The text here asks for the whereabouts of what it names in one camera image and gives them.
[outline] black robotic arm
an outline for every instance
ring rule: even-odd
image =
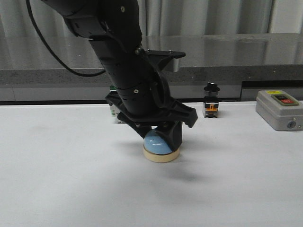
[[[192,127],[196,110],[170,96],[161,70],[182,52],[145,51],[141,47],[137,0],[41,0],[59,12],[71,32],[88,38],[116,93],[106,100],[120,109],[118,118],[143,138],[156,133],[175,151],[182,143],[182,122]]]

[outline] granite countertop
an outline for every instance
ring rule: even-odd
[[[102,68],[90,44],[79,37],[47,37],[54,52],[83,73]],[[165,72],[171,85],[204,85],[207,81],[240,85],[242,81],[302,80],[302,34],[150,36],[145,49],[182,51],[176,73]],[[39,38],[0,38],[0,86],[60,87],[83,84],[107,87],[106,74],[82,78],[69,73],[49,54]]]

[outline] blue dome object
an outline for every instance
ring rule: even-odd
[[[150,130],[144,138],[144,147],[151,153],[157,155],[167,155],[172,153],[164,139],[162,139],[156,130]]]

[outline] beige base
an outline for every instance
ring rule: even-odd
[[[159,162],[159,163],[170,162],[179,156],[180,148],[178,148],[178,150],[176,150],[170,154],[167,154],[167,155],[157,155],[157,154],[149,152],[143,146],[143,154],[148,160],[150,160],[152,162]]]

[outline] electrical component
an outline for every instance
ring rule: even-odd
[[[303,129],[303,104],[285,91],[259,91],[256,111],[277,131]]]
[[[111,85],[111,86],[109,87],[109,89],[110,89],[110,91],[116,92],[116,88],[115,88],[114,85]],[[109,107],[110,107],[110,113],[111,113],[111,115],[115,118],[115,122],[116,122],[117,124],[124,124],[123,121],[121,121],[121,120],[118,119],[118,115],[119,115],[119,113],[120,113],[119,108],[116,107],[115,105],[110,105]]]
[[[219,100],[218,94],[220,89],[214,83],[207,83],[207,86],[204,88],[204,102],[203,102],[203,115],[204,117],[217,117]]]

